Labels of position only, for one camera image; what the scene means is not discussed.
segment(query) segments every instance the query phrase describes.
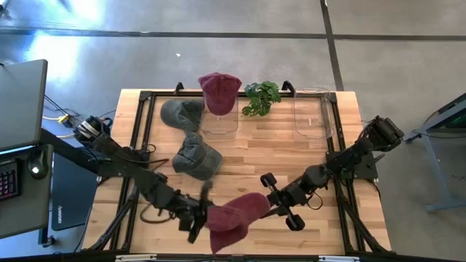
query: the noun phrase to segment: clear plastic container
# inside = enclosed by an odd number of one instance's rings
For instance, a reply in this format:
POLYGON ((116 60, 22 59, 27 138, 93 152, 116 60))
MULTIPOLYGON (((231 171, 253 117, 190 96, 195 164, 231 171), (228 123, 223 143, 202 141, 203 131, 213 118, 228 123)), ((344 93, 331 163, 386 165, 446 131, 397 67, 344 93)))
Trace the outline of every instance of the clear plastic container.
POLYGON ((323 140, 333 136, 330 91, 323 87, 296 89, 293 99, 295 140, 323 140))
POLYGON ((223 116, 215 115, 204 100, 204 111, 202 112, 201 130, 206 138, 211 139, 233 139, 238 129, 238 97, 231 111, 223 116))

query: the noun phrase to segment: green plant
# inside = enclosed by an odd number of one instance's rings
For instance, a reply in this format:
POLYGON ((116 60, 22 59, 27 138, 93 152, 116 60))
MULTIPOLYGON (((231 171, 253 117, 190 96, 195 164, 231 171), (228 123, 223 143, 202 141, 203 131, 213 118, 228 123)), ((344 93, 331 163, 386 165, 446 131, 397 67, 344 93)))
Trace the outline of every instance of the green plant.
POLYGON ((246 86, 245 94, 250 99, 249 105, 242 108, 245 116, 265 116, 273 103, 280 103, 282 98, 274 82, 252 83, 246 86))

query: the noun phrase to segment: desk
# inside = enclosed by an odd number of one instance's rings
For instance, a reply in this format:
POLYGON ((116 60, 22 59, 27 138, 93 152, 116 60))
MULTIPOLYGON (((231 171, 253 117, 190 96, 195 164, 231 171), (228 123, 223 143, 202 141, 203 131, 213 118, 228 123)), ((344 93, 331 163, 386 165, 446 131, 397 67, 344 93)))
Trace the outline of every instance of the desk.
MULTIPOLYGON (((139 93, 140 90, 122 90, 120 95, 112 138, 122 146, 130 144, 139 93)), ((345 143, 350 146, 363 128, 358 102, 354 92, 336 94, 345 143)), ((159 117, 160 108, 167 99, 169 98, 156 99, 149 142, 157 147, 157 151, 151 155, 151 159, 167 157, 171 160, 184 139, 181 130, 166 126, 159 117)), ((247 104, 247 99, 240 98, 240 109, 247 104)), ((148 106, 143 110, 138 145, 141 144, 146 119, 144 116, 147 111, 148 106)), ((205 139, 206 143, 224 156, 221 169, 215 176, 210 198, 217 205, 222 205, 248 192, 268 194, 268 189, 260 183, 260 175, 272 172, 277 178, 277 187, 282 188, 301 175, 307 166, 324 162, 327 151, 325 141, 311 143, 296 141, 293 139, 292 123, 293 101, 291 98, 286 98, 282 103, 274 104, 270 114, 264 118, 240 116, 235 139, 205 139)), ((169 184, 174 188, 179 188, 183 193, 192 196, 199 195, 201 182, 188 175, 176 174, 171 162, 159 168, 159 171, 169 177, 169 184)), ((113 219, 121 184, 120 178, 111 178, 98 188, 83 248, 95 243, 113 219)), ((354 187, 362 221, 379 243, 390 249, 382 206, 376 189, 364 180, 355 181, 354 187)), ((322 189, 318 193, 323 198, 323 207, 320 210, 311 210, 308 207, 293 208, 293 211, 306 223, 303 231, 290 231, 285 225, 284 217, 266 218, 250 226, 246 239, 223 249, 220 254, 344 254, 333 185, 330 183, 328 191, 322 189)), ((314 206, 318 206, 319 203, 318 198, 311 201, 311 205, 314 206)), ((178 220, 162 225, 141 222, 138 216, 145 206, 146 200, 140 197, 131 253, 211 253, 208 229, 203 229, 197 241, 189 244, 186 241, 188 234, 178 230, 178 220)), ((150 209, 146 217, 157 219, 157 211, 150 209)), ((354 227, 350 219, 348 221, 352 245, 356 247, 354 227)), ((126 222, 124 220, 122 223, 120 236, 125 235, 126 222)))

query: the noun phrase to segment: concrete floor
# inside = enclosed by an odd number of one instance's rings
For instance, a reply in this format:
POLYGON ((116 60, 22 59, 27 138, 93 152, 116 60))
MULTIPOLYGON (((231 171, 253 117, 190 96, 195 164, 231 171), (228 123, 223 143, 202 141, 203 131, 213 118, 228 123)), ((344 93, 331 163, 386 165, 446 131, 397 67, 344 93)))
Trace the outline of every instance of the concrete floor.
MULTIPOLYGON (((466 34, 461 0, 327 0, 333 32, 366 35, 466 34)), ((318 0, 82 1, 11 0, 0 26, 112 31, 325 33, 318 0)), ((290 80, 335 90, 325 39, 202 39, 0 34, 0 61, 49 61, 47 94, 82 114, 117 106, 122 88, 198 87, 221 71, 244 83, 290 80)), ((466 91, 464 41, 336 41, 344 89, 356 91, 366 120, 390 117, 403 131, 422 124, 466 91)), ((466 258, 466 209, 426 213, 439 190, 424 146, 401 145, 377 164, 387 229, 395 252, 466 258)), ((70 252, 79 240, 38 248, 33 232, 0 240, 0 257, 70 252)))

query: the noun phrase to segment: red baseball cap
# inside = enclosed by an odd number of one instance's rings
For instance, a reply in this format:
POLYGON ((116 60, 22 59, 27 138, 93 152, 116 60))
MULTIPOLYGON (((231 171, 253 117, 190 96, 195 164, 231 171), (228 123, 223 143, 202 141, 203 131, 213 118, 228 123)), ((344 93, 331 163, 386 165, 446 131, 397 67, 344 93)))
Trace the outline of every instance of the red baseball cap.
POLYGON ((212 73, 199 78, 205 101, 216 116, 228 114, 234 106, 241 81, 227 74, 212 73))

